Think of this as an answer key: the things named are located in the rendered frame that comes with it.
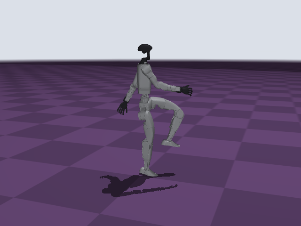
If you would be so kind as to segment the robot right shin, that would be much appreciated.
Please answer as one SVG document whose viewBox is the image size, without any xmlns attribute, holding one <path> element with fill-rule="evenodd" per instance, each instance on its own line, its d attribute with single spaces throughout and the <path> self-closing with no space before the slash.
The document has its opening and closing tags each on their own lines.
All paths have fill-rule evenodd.
<svg viewBox="0 0 301 226">
<path fill-rule="evenodd" d="M 149 165 L 150 165 L 151 156 L 152 156 L 152 148 L 153 148 L 153 143 L 150 146 L 148 141 L 143 141 L 142 142 L 142 154 L 143 154 L 143 160 L 144 160 L 144 170 L 146 169 L 146 171 L 149 170 Z"/>
</svg>

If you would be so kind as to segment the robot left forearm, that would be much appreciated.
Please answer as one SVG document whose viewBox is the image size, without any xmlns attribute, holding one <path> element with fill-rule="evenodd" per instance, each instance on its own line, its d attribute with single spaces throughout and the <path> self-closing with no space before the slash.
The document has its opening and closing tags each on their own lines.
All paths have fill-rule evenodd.
<svg viewBox="0 0 301 226">
<path fill-rule="evenodd" d="M 135 91 L 136 91 L 136 87 L 134 87 L 134 86 L 133 86 L 133 83 L 132 83 L 131 86 L 130 86 L 129 91 L 127 92 L 125 101 L 128 102 L 128 101 L 130 100 L 130 98 L 132 97 L 132 95 L 133 95 L 133 93 L 134 93 Z"/>
</svg>

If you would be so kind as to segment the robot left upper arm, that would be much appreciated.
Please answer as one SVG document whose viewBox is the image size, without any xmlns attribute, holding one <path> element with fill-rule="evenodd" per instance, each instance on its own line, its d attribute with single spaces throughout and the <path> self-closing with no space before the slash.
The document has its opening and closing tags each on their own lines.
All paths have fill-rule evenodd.
<svg viewBox="0 0 301 226">
<path fill-rule="evenodd" d="M 133 81 L 133 86 L 138 88 L 138 86 L 137 86 L 137 73 L 136 73 L 134 81 Z"/>
</svg>

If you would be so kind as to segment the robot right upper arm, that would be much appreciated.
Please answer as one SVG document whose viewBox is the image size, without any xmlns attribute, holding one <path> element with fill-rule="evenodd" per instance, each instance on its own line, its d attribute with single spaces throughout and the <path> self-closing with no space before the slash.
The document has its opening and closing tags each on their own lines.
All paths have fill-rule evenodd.
<svg viewBox="0 0 301 226">
<path fill-rule="evenodd" d="M 157 81 L 156 76 L 154 75 L 154 73 L 152 72 L 151 68 L 147 65 L 143 66 L 141 68 L 142 73 L 148 77 L 148 79 L 151 81 L 151 83 L 157 88 L 160 89 L 158 87 L 158 83 L 159 81 Z"/>
</svg>

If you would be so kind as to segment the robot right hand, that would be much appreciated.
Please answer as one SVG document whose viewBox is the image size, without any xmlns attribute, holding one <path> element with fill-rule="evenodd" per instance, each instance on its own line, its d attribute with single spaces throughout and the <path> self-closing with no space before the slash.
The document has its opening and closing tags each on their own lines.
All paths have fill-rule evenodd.
<svg viewBox="0 0 301 226">
<path fill-rule="evenodd" d="M 189 85 L 186 85 L 185 87 L 183 86 L 183 87 L 180 87 L 181 88 L 181 91 L 176 91 L 177 93 L 184 93 L 184 94 L 188 94 L 188 95 L 190 95 L 191 96 L 191 94 L 192 94 L 192 90 L 190 90 L 190 89 L 192 89 L 192 88 L 188 88 L 188 86 Z M 190 91 L 190 92 L 189 92 Z M 191 94 L 189 94 L 189 93 L 191 93 Z"/>
</svg>

